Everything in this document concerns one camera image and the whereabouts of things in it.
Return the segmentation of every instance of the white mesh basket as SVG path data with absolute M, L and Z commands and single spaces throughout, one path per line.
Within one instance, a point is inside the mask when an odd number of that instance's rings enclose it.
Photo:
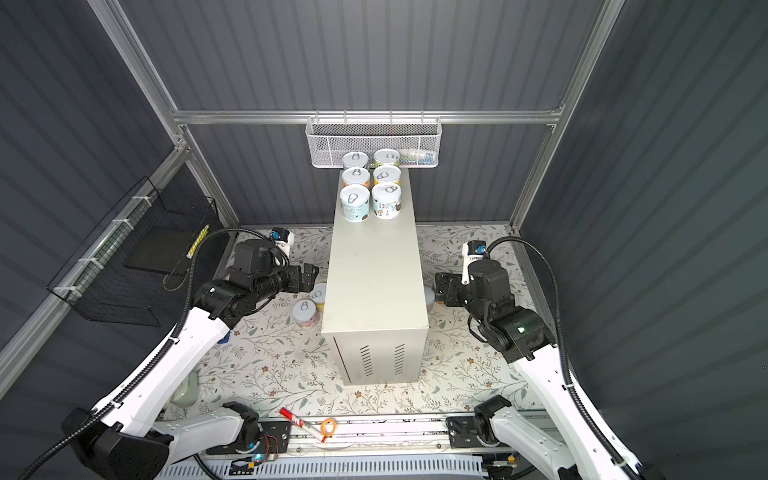
M 437 167 L 442 124 L 440 119 L 419 123 L 327 123 L 317 117 L 306 122 L 312 165 L 342 168 L 341 159 L 350 151 L 362 151 L 373 162 L 382 148 L 400 152 L 400 167 Z

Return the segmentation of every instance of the white cable tray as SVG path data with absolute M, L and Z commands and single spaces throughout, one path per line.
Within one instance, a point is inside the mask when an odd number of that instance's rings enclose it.
M 400 152 L 400 167 L 434 168 L 441 136 L 440 117 L 381 116 L 361 122 L 316 115 L 306 122 L 312 165 L 318 168 L 342 168 L 342 157 L 351 151 L 368 154 L 372 163 L 373 154 L 382 148 Z

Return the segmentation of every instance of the vent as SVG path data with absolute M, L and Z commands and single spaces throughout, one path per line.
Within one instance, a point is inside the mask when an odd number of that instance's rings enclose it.
M 365 371 L 366 376 L 373 375 L 373 360 L 371 360 L 371 351 L 368 345 L 360 349 L 360 358 L 362 359 L 362 369 Z
M 406 362 L 406 345 L 403 343 L 402 345 L 398 345 L 395 347 L 395 375 L 400 375 L 402 373 L 402 369 L 405 368 Z
M 225 465 L 231 460 L 205 460 L 222 478 L 328 478 L 366 476 L 393 476 L 413 478 L 421 475 L 450 475 L 451 478 L 482 478 L 482 457 L 472 455 L 390 455 L 351 458 L 280 458 L 276 462 L 260 465 L 253 473 L 228 475 Z M 183 460 L 166 467 L 158 478 L 185 478 L 207 480 L 208 477 L 194 460 Z

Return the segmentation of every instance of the ventilation slot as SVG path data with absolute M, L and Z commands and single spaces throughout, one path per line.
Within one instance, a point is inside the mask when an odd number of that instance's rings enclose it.
M 360 358 L 362 359 L 362 369 L 365 370 L 366 376 L 373 375 L 373 360 L 371 360 L 371 352 L 366 345 L 360 349 Z
M 406 345 L 403 343 L 395 347 L 395 375 L 400 375 L 406 361 Z

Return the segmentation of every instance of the can lid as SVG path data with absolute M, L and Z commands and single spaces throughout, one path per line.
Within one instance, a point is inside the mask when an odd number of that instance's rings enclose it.
M 368 165 L 368 155 L 362 151 L 351 151 L 348 154 L 344 154 L 341 159 L 341 163 L 344 167 L 365 167 Z
M 373 196 L 380 202 L 394 202 L 400 200 L 400 194 L 400 186 L 392 182 L 382 182 L 373 188 Z
M 392 148 L 382 148 L 373 154 L 373 159 L 382 164 L 394 164 L 400 160 L 400 153 Z
M 394 165 L 382 165 L 373 171 L 373 178 L 380 182 L 396 182 L 400 180 L 400 169 Z
M 428 286 L 424 285 L 424 300 L 427 305 L 432 305 L 435 302 L 435 292 Z
M 368 189 L 363 185 L 347 185 L 341 189 L 339 198 L 341 199 L 342 203 L 357 206 L 363 205 L 366 201 L 368 201 L 368 196 L 370 194 L 371 193 L 368 191 Z
M 291 313 L 297 322 L 306 322 L 312 318 L 316 311 L 317 307 L 315 306 L 315 303 L 312 300 L 305 298 L 293 304 Z
M 326 287 L 325 283 L 315 283 L 315 288 L 310 292 L 310 299 L 314 303 L 324 303 L 326 301 Z
M 371 178 L 371 172 L 367 168 L 352 167 L 344 170 L 341 174 L 342 180 L 350 185 L 362 185 Z

